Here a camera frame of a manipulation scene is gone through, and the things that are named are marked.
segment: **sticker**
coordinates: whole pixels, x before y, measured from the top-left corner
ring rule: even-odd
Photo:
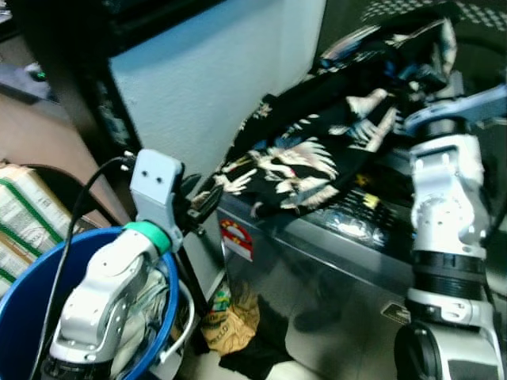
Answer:
[[[410,311],[405,306],[396,302],[386,304],[381,314],[400,325],[408,325],[410,323]]]
[[[357,174],[356,175],[356,183],[361,186],[362,188],[364,186],[366,186],[367,184],[369,184],[370,180],[368,179],[368,177],[366,177],[365,175],[363,174]]]
[[[223,244],[232,252],[239,256],[253,261],[252,238],[246,230],[229,219],[223,219],[220,222],[220,230],[222,232]]]
[[[377,205],[379,204],[380,199],[378,196],[373,196],[372,194],[365,194],[363,198],[363,205],[375,210]]]

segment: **red warning sticker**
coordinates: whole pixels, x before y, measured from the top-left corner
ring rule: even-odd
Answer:
[[[248,261],[253,261],[252,238],[242,226],[232,220],[222,219],[220,221],[220,230],[223,244],[228,249]]]

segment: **black cable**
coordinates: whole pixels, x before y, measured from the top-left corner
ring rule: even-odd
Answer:
[[[456,42],[458,44],[472,45],[478,48],[485,48],[493,53],[505,58],[505,47],[501,44],[496,44],[482,37],[477,36],[457,36]]]
[[[486,231],[486,236],[481,241],[483,247],[487,247],[491,243],[491,238],[494,236],[495,232],[498,230],[498,227],[500,227],[501,223],[503,222],[505,214],[507,214],[507,194],[504,195],[500,210],[493,219],[493,222],[490,224],[490,228],[488,228]]]
[[[487,281],[484,284],[484,292],[486,293],[486,299],[488,300],[488,302],[491,305],[493,305],[494,309],[496,309],[495,301],[494,301],[494,297],[493,297],[493,292],[491,291],[490,285],[487,283]]]
[[[42,331],[40,332],[40,339],[39,339],[39,345],[37,346],[37,353],[36,353],[36,359],[33,363],[32,371],[30,372],[29,380],[34,380],[36,372],[40,365],[40,359],[42,357],[42,353],[44,350],[44,345],[47,339],[48,334],[48,322],[50,320],[50,316],[53,313],[53,302],[55,298],[56,290],[58,289],[60,276],[62,274],[63,267],[65,266],[65,263],[67,261],[67,257],[69,255],[69,251],[71,250],[71,241],[72,241],[72,235],[74,234],[74,226],[76,222],[81,218],[81,213],[79,212],[82,206],[83,201],[85,198],[89,195],[90,189],[95,183],[95,181],[102,175],[102,173],[109,168],[110,166],[114,165],[120,165],[120,164],[128,164],[131,161],[130,158],[125,157],[115,157],[111,158],[109,161],[101,165],[100,168],[98,168],[97,172],[88,180],[88,182],[85,184],[85,186],[80,191],[78,198],[76,199],[76,202],[74,204],[74,208],[72,210],[72,216],[71,216],[71,222],[69,223],[69,228],[67,230],[67,238],[65,241],[65,247],[63,248],[62,257],[60,258],[60,261],[58,263],[58,268],[56,269],[55,279],[53,280],[53,285],[51,288],[51,293],[49,295],[48,299],[48,306],[46,308],[46,314],[44,315],[44,323],[42,325]]]
[[[196,313],[200,317],[204,317],[209,312],[208,301],[200,289],[199,280],[193,270],[192,263],[190,262],[189,255],[185,247],[181,247],[175,256],[178,274],[184,283],[189,287],[190,293],[194,298],[196,304]]]

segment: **black cloth on floor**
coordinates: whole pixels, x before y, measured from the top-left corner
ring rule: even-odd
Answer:
[[[279,315],[259,296],[261,320],[257,332],[241,351],[225,355],[219,365],[245,375],[250,380],[265,380],[275,364],[293,360],[285,348],[288,319]]]

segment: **stainless steel appliance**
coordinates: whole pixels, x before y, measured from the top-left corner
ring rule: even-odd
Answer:
[[[218,210],[233,297],[248,283],[286,317],[288,353],[323,378],[395,379],[394,338],[408,321],[413,278],[406,225],[358,191],[302,218],[253,219],[250,208],[224,196]]]

